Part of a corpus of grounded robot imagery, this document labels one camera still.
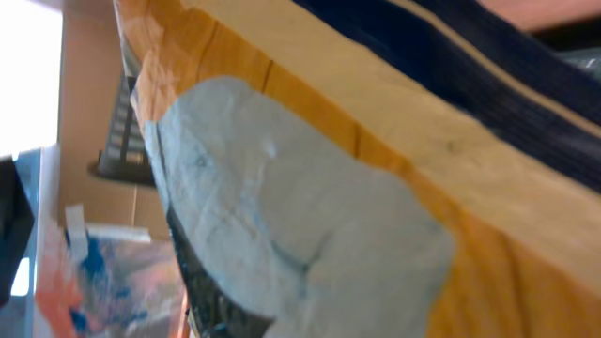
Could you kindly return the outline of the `yellow white snack bag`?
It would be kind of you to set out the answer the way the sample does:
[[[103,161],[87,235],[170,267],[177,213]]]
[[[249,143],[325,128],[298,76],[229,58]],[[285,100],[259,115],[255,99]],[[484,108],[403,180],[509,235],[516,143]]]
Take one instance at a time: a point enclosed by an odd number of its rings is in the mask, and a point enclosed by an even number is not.
[[[118,1],[193,305],[266,337],[596,337],[600,83],[475,1]]]

